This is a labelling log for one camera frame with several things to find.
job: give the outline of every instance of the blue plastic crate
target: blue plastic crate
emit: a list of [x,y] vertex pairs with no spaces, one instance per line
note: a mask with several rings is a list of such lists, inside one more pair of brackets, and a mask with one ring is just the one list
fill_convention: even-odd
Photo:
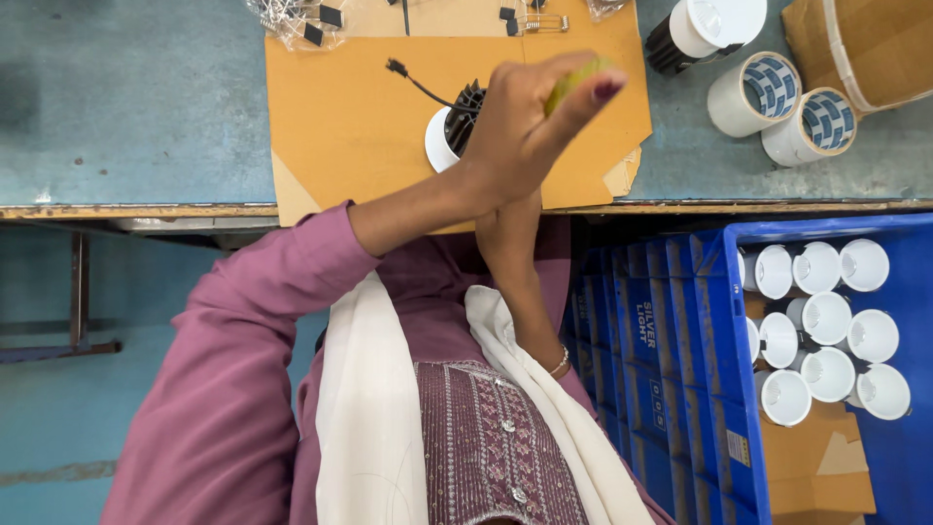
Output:
[[[884,286],[847,295],[853,311],[879,308],[898,322],[900,348],[889,363],[912,389],[912,413],[902,419],[852,409],[875,480],[878,514],[866,521],[924,523],[933,515],[927,497],[933,460],[926,454],[933,433],[926,333],[933,319],[927,269],[933,214],[917,214],[733,224],[591,254],[604,277],[604,302],[615,295],[618,330],[602,333],[610,347],[618,337],[619,353],[607,349],[613,374],[601,361],[600,391],[596,380],[587,390],[600,398],[601,418],[611,427],[607,384],[614,381],[619,425],[618,433],[607,431],[610,439],[617,444],[628,435],[626,460],[678,522],[771,523],[737,246],[833,237],[867,237],[887,251],[891,272]],[[591,266],[591,288],[595,272]],[[747,459],[730,455],[730,439],[747,442]]]

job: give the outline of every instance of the tape roll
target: tape roll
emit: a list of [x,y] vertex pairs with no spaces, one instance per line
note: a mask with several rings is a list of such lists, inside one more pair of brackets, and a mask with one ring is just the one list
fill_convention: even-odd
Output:
[[857,124],[852,103],[832,88],[806,93],[787,120],[761,132],[761,144],[783,166],[811,163],[849,149]]
[[[745,86],[758,95],[753,105]],[[722,133],[749,136],[789,118],[801,103],[801,76],[790,60],[763,51],[719,77],[709,88],[706,108]]]

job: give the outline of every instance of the silver bracelet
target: silver bracelet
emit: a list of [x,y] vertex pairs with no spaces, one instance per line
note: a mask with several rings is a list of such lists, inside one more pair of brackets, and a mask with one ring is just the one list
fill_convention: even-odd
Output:
[[567,351],[567,347],[564,347],[564,358],[561,360],[561,363],[558,364],[556,368],[550,371],[550,374],[552,376],[556,374],[557,371],[560,370],[562,366],[567,364],[568,361],[570,361],[570,352]]

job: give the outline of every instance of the blue table surface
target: blue table surface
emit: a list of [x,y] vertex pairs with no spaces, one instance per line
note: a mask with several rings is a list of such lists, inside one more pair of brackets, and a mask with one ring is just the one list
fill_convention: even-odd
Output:
[[[867,117],[843,155],[798,168],[713,127],[714,79],[760,50],[790,56],[788,3],[726,60],[648,71],[654,134],[628,199],[933,197],[933,98]],[[674,4],[639,4],[643,37]],[[274,202],[258,23],[237,0],[4,2],[0,180],[0,206]]]

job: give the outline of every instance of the button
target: button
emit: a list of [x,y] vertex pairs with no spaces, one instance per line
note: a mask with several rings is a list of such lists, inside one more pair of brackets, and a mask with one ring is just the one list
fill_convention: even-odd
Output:
[[515,498],[515,501],[520,504],[524,504],[528,501],[528,496],[525,495],[524,490],[518,487],[512,489],[512,498]]

